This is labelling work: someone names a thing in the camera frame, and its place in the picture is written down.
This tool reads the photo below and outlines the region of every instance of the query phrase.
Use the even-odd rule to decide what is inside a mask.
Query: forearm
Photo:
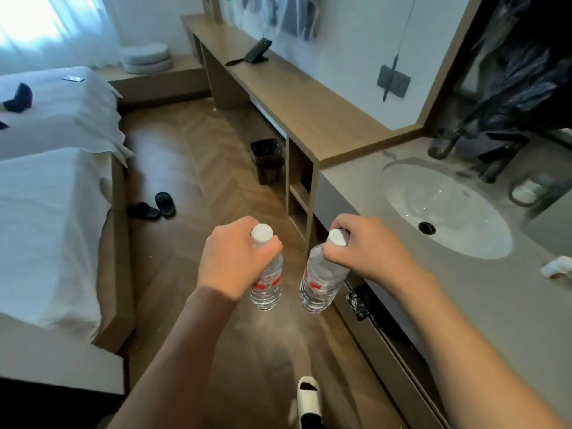
[[[235,306],[197,288],[109,428],[199,427],[216,343]]]
[[[563,428],[430,274],[398,299],[427,344],[433,375],[454,427]]]

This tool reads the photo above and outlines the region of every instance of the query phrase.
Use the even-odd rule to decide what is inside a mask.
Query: black drain hole
[[[435,232],[437,231],[437,229],[435,229],[435,226],[433,226],[433,224],[428,223],[426,221],[423,221],[422,223],[419,223],[419,230],[421,230],[424,234],[435,234]]]

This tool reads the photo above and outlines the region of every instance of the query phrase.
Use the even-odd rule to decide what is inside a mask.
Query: electrical outlet
[[[391,78],[391,68],[384,64],[379,71],[379,77],[377,78],[377,85],[382,89],[386,89],[387,82]],[[405,92],[409,87],[409,83],[411,81],[411,77],[408,77],[405,74],[402,74],[399,71],[393,72],[393,78],[390,84],[390,92],[393,93],[398,98],[403,98],[405,96]]]

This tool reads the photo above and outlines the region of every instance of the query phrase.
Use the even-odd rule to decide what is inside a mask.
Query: stacked cushions
[[[149,43],[121,49],[123,69],[130,74],[156,74],[173,67],[169,48],[164,43]]]

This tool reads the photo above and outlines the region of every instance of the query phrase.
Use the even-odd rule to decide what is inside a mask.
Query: person's left hand
[[[248,216],[214,228],[203,249],[197,286],[238,300],[256,282],[282,251],[276,235],[263,247],[254,245],[250,233],[257,224],[255,218]]]

